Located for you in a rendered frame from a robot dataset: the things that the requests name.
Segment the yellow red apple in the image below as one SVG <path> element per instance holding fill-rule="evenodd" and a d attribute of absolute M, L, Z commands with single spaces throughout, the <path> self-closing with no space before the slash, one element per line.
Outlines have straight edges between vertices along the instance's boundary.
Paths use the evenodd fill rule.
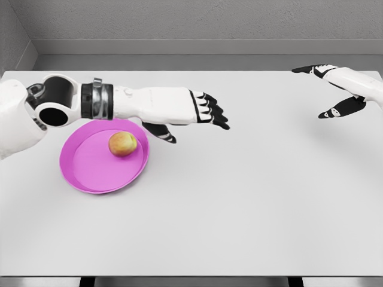
<path fill-rule="evenodd" d="M 133 153 L 137 148 L 137 140 L 129 132 L 117 132 L 108 141 L 109 151 L 117 157 L 125 157 Z"/>

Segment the pink round plate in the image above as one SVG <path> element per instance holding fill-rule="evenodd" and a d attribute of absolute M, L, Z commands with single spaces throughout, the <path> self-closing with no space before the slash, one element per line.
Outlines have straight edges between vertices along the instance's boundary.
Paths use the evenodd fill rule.
<path fill-rule="evenodd" d="M 116 157 L 108 148 L 110 137 L 129 132 L 137 148 L 125 157 Z M 144 170 L 150 153 L 144 129 L 129 120 L 94 120 L 78 128 L 64 143 L 59 166 L 66 182 L 77 190 L 104 194 L 133 182 Z"/>

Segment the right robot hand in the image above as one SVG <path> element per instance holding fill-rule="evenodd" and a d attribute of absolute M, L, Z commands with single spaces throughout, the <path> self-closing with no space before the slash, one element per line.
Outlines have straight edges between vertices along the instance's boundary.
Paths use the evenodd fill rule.
<path fill-rule="evenodd" d="M 330 64 L 294 68 L 295 74 L 310 74 L 351 94 L 351 97 L 320 113 L 319 119 L 339 118 L 361 111 L 368 102 L 375 102 L 383 111 L 383 81 L 362 72 Z"/>

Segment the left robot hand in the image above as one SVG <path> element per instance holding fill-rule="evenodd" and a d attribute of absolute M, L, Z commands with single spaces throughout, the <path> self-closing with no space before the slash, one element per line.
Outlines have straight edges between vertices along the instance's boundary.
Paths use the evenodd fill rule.
<path fill-rule="evenodd" d="M 187 88 L 150 88 L 150 106 L 140 116 L 143 127 L 153 136 L 175 144 L 175 136 L 168 125 L 213 124 L 229 130 L 228 119 L 217 99 Z"/>

